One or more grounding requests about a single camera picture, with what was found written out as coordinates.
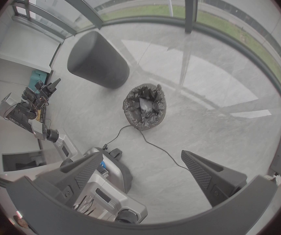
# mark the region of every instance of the trash bag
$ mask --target trash bag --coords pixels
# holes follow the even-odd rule
[[[141,108],[139,98],[145,99],[142,101],[147,105],[152,102],[152,107]],[[166,100],[161,86],[142,84],[135,87],[123,101],[123,110],[129,123],[140,131],[157,126],[166,115]]]

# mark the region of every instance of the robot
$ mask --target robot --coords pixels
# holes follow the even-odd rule
[[[59,168],[38,175],[34,181],[28,177],[25,180],[78,212],[90,214],[94,204],[103,210],[100,219],[139,224],[148,212],[146,206],[127,195],[133,177],[119,162],[122,152],[92,148],[83,155],[64,129],[50,129],[36,120],[60,81],[59,78],[48,85],[38,81],[36,92],[26,87],[22,98],[11,92],[0,104],[0,116],[33,133],[35,138],[51,141],[63,160]]]

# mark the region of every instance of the white pole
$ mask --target white pole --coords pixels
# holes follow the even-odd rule
[[[168,0],[168,5],[169,5],[170,17],[173,17],[173,8],[172,8],[172,2],[171,2],[171,0]]]

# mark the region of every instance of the gray marble floor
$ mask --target gray marble floor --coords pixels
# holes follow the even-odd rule
[[[167,111],[159,126],[143,132],[149,142],[183,166],[185,149],[245,173],[248,182],[266,174],[281,134],[281,98],[246,57],[178,27],[121,24],[100,33],[130,65],[122,87],[110,90],[68,72],[69,53],[85,33],[67,38],[53,63],[52,80],[61,82],[46,117],[53,128],[63,127],[81,152],[102,147],[128,125],[122,103],[132,88],[159,83]],[[148,209],[142,223],[179,220],[211,208],[190,173],[132,127],[108,148],[123,151],[121,161],[134,177],[128,194]]]

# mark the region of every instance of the green lawn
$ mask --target green lawn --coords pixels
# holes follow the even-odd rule
[[[172,6],[173,16],[177,18],[185,18],[185,8],[181,6]],[[132,17],[132,16],[169,16],[169,7],[167,5],[148,5],[126,8],[122,10],[113,11],[110,13],[105,13],[101,15],[101,18],[105,21]],[[242,42],[249,49],[251,49],[257,56],[259,56],[275,74],[281,83],[281,67],[276,62],[276,60],[271,56],[271,54],[261,45],[256,39],[254,39],[250,34],[246,33],[241,28],[235,26],[233,23],[226,21],[222,18],[214,16],[212,14],[198,11],[197,21],[199,23],[216,28],[234,39]]]

